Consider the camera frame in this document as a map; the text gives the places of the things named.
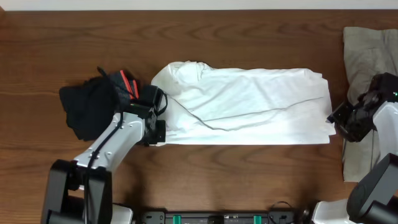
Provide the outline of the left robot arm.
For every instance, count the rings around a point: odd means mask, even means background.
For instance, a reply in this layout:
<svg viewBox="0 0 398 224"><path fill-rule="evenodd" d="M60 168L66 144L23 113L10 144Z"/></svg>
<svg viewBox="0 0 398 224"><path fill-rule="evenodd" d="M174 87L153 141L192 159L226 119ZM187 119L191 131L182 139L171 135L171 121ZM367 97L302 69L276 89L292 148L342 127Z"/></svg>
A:
<svg viewBox="0 0 398 224"><path fill-rule="evenodd" d="M165 140L165 121L155 106L129 105L71 161L50 168L41 223L131 223L131 208L113 203L113 173L138 143Z"/></svg>

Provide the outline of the white t-shirt with print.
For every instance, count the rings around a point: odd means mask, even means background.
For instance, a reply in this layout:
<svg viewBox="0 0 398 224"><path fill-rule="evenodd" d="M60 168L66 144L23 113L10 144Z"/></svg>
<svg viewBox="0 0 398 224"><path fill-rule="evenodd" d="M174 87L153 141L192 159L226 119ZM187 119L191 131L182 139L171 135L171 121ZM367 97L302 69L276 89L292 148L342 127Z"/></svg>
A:
<svg viewBox="0 0 398 224"><path fill-rule="evenodd" d="M327 144L328 82L307 68L244 70L172 62L152 84L167 95L168 144Z"/></svg>

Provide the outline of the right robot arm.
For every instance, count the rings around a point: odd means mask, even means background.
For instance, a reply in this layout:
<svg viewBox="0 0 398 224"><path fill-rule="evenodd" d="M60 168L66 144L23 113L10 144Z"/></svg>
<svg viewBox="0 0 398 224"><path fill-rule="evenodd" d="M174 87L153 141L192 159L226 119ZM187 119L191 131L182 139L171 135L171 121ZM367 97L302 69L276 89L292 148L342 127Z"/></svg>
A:
<svg viewBox="0 0 398 224"><path fill-rule="evenodd" d="M318 202L311 223L397 224L397 92L373 115L382 157L351 192L349 198Z"/></svg>

